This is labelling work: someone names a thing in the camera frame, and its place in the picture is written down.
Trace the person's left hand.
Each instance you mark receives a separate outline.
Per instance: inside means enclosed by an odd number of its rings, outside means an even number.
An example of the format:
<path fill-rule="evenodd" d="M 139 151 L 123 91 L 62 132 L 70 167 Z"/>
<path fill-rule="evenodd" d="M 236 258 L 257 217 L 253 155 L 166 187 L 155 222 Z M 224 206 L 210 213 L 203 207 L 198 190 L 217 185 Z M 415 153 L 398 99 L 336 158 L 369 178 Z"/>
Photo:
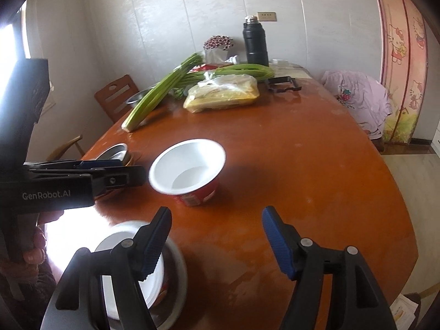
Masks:
<path fill-rule="evenodd" d="M 61 211 L 42 212 L 38 225 L 34 227 L 34 245 L 22 254 L 23 261 L 16 263 L 10 260 L 1 260 L 1 275 L 21 284 L 32 284 L 37 281 L 39 266 L 45 261 L 45 236 L 42 225 L 57 221 L 64 214 Z"/>

